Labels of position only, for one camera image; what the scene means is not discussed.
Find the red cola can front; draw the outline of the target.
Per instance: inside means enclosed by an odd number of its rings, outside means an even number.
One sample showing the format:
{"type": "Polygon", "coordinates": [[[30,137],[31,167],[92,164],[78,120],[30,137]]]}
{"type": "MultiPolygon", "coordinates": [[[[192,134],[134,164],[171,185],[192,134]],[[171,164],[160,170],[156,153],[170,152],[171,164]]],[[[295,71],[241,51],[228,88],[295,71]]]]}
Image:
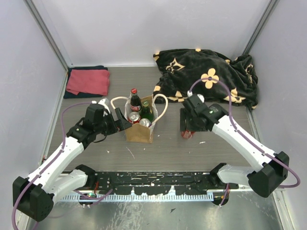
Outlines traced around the red cola can front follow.
{"type": "Polygon", "coordinates": [[[181,136],[184,139],[190,139],[194,136],[194,134],[195,132],[189,130],[181,131],[181,136]]]}

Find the red cola can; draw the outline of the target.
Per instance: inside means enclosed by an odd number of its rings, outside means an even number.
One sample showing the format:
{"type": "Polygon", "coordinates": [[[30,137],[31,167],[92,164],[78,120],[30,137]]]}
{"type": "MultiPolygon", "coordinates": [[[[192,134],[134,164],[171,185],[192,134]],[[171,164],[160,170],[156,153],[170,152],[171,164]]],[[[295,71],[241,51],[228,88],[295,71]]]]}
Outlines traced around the red cola can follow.
{"type": "Polygon", "coordinates": [[[194,134],[195,132],[189,130],[181,131],[181,136],[184,139],[190,139],[194,136],[194,134]]]}
{"type": "Polygon", "coordinates": [[[138,112],[133,111],[128,115],[128,121],[132,124],[138,123],[140,119],[141,119],[141,116],[138,112]]]}

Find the purple soda can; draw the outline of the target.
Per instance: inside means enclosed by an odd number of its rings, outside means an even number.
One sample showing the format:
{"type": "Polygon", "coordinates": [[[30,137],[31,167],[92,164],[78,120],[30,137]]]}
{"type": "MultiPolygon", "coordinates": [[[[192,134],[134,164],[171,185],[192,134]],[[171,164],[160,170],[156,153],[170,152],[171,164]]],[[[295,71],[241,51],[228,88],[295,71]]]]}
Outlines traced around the purple soda can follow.
{"type": "Polygon", "coordinates": [[[144,127],[150,127],[152,125],[151,121],[147,118],[142,118],[140,121],[139,121],[139,124],[144,126],[144,127]]]}

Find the glass cola bottle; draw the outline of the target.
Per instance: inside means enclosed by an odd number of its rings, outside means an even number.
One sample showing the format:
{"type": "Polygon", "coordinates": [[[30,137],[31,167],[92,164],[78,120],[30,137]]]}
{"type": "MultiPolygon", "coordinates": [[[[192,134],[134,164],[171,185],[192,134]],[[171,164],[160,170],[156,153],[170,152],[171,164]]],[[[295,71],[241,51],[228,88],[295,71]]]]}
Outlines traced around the glass cola bottle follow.
{"type": "Polygon", "coordinates": [[[141,99],[138,96],[137,89],[131,89],[131,97],[130,97],[130,108],[133,112],[140,113],[142,109],[141,99]]]}

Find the green glass bottle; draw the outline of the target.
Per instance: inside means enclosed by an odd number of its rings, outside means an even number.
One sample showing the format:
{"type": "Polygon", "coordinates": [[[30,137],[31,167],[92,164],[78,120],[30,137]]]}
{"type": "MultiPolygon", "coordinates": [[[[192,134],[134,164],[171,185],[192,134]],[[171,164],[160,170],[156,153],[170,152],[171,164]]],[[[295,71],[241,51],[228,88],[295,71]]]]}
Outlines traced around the green glass bottle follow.
{"type": "Polygon", "coordinates": [[[143,101],[142,102],[142,109],[141,109],[141,119],[148,119],[150,122],[153,122],[153,112],[152,109],[150,107],[150,104],[148,101],[143,101]]]}

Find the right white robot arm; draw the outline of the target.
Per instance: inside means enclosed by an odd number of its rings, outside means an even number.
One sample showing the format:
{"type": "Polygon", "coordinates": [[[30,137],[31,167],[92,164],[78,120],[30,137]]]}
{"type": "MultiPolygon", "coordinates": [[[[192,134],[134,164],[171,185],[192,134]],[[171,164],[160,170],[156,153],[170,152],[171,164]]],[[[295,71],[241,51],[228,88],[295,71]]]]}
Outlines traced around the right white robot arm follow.
{"type": "Polygon", "coordinates": [[[268,197],[288,176],[289,156],[276,153],[245,131],[219,104],[207,106],[192,95],[180,110],[180,130],[211,131],[229,143],[249,163],[248,167],[220,163],[210,171],[210,182],[220,189],[226,184],[249,186],[261,197],[268,197]]]}

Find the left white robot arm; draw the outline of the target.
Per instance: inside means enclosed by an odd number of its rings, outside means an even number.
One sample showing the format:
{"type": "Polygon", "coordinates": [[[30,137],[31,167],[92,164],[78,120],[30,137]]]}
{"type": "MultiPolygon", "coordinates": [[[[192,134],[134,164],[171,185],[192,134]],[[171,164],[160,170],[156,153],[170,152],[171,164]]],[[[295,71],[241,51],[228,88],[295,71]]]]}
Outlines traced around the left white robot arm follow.
{"type": "Polygon", "coordinates": [[[84,188],[94,188],[97,178],[92,168],[79,165],[67,176],[59,179],[63,170],[91,143],[96,143],[98,135],[105,137],[126,130],[132,126],[120,108],[114,109],[117,120],[106,105],[90,103],[82,117],[68,132],[63,142],[52,155],[27,177],[17,177],[12,184],[13,213],[21,211],[37,222],[44,220],[54,204],[70,192],[84,188]]]}

